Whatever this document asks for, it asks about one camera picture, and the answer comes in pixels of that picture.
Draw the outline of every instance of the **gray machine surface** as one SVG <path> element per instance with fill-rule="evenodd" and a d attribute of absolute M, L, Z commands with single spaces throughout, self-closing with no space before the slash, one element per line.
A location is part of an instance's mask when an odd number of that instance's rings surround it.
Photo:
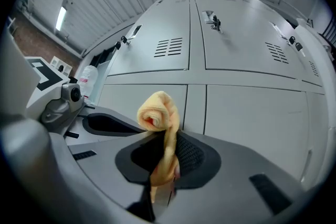
<path fill-rule="evenodd" d="M 2 115 L 0 129 L 9 166 L 54 221 L 147 223 L 122 209 L 90 181 L 63 136 L 49 134 L 37 121 L 19 115 Z"/>
<path fill-rule="evenodd" d="M 222 160 L 219 172 L 205 186 L 177 190 L 158 223 L 256 223 L 268 220 L 272 212 L 249 181 L 265 174 L 290 200 L 303 192 L 296 180 L 256 152 L 237 144 L 208 136 L 186 133 L 214 148 Z M 108 197 L 127 208 L 141 199 L 143 186 L 128 182 L 114 162 L 118 151 L 144 138 L 144 134 L 118 140 L 70 146 L 73 154 L 94 151 L 95 156 L 81 159 L 79 166 Z"/>
<path fill-rule="evenodd" d="M 61 98 L 51 100 L 46 105 L 40 120 L 48 131 L 64 135 L 68 125 L 84 105 L 84 96 L 81 96 L 79 86 L 72 83 L 64 84 Z"/>
<path fill-rule="evenodd" d="M 93 143 L 93 142 L 101 142 L 107 140 L 114 140 L 123 137 L 123 135 L 118 134 L 117 132 L 114 134 L 113 132 L 109 132 L 111 128 L 113 128 L 113 122 L 110 120 L 108 122 L 103 122 L 100 124 L 99 130 L 86 130 L 84 127 L 84 121 L 88 116 L 103 114 L 106 116 L 112 116 L 114 119 L 119 120 L 124 125 L 134 126 L 134 133 L 142 132 L 142 127 L 140 127 L 136 121 L 131 120 L 124 115 L 111 110 L 102 108 L 100 106 L 95 105 L 85 105 L 83 109 L 78 112 L 75 120 L 67 126 L 67 132 L 78 135 L 77 138 L 66 135 L 65 140 L 67 145 L 76 145 L 76 144 L 84 144 L 84 143 Z"/>

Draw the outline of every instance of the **white locker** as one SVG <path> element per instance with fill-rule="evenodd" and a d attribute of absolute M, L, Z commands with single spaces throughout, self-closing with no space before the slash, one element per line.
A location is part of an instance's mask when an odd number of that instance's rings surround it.
<path fill-rule="evenodd" d="M 287 44 L 279 27 L 272 24 L 272 12 L 263 10 L 257 0 L 196 0 L 196 3 L 206 69 L 261 72 L 320 85 L 312 71 L 315 67 L 307 60 L 309 55 L 305 57 L 294 45 Z M 206 17 L 206 11 L 213 12 L 221 21 L 222 32 L 206 23 L 212 18 Z"/>
<path fill-rule="evenodd" d="M 184 121 L 186 85 L 104 85 L 99 106 L 113 109 L 137 122 L 136 113 L 149 96 L 157 91 L 170 95 L 180 114 L 180 128 Z"/>
<path fill-rule="evenodd" d="M 304 92 L 207 86 L 205 135 L 247 146 L 300 179 L 307 157 Z"/>
<path fill-rule="evenodd" d="M 133 25 L 109 75 L 189 67 L 189 0 L 158 0 Z"/>

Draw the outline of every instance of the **yellow cloth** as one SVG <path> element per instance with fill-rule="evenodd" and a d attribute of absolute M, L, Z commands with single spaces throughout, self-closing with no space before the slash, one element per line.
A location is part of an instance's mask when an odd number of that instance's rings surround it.
<path fill-rule="evenodd" d="M 164 154 L 151 174 L 151 200 L 155 201 L 158 186 L 165 185 L 174 178 L 174 170 L 179 165 L 175 155 L 176 132 L 180 116 L 173 99 L 164 91 L 152 94 L 138 110 L 138 123 L 148 131 L 163 131 Z"/>

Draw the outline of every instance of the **fluorescent light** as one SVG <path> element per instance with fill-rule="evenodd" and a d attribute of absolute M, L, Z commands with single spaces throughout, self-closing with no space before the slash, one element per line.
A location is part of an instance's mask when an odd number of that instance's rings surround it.
<path fill-rule="evenodd" d="M 57 23 L 56 23 L 56 29 L 58 31 L 61 30 L 61 26 L 62 26 L 63 19 L 64 19 L 64 16 L 65 16 L 66 12 L 67 12 L 67 10 L 65 8 L 61 7 L 61 9 L 59 11 L 59 14 L 58 14 L 58 18 L 57 18 Z"/>

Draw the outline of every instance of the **black opening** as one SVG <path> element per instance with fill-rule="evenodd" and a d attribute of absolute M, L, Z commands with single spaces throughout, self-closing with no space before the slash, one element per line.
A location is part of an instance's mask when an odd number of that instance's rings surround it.
<path fill-rule="evenodd" d="M 92 113 L 83 119 L 83 127 L 91 134 L 105 136 L 130 136 L 143 132 L 109 114 Z"/>
<path fill-rule="evenodd" d="M 89 115 L 89 126 L 97 131 L 134 133 L 134 130 L 105 115 Z"/>
<path fill-rule="evenodd" d="M 291 200 L 265 174 L 251 176 L 249 180 L 274 215 L 291 205 Z"/>
<path fill-rule="evenodd" d="M 129 182 L 146 185 L 163 156 L 163 141 L 164 132 L 160 132 L 121 149 L 115 157 L 118 170 Z M 175 153 L 181 173 L 176 189 L 204 186 L 221 166 L 221 157 L 212 147 L 181 131 L 177 133 Z"/>

